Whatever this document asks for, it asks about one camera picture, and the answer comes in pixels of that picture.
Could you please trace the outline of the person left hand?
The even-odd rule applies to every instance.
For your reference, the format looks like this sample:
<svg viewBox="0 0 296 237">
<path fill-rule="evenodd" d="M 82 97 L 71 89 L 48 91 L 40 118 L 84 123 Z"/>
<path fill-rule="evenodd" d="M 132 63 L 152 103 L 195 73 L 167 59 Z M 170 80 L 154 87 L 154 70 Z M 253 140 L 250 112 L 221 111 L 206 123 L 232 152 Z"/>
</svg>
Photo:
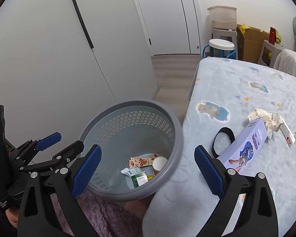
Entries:
<svg viewBox="0 0 296 237">
<path fill-rule="evenodd" d="M 11 225 L 17 228 L 19 221 L 19 209 L 10 208 L 6 210 L 6 216 Z"/>
</svg>

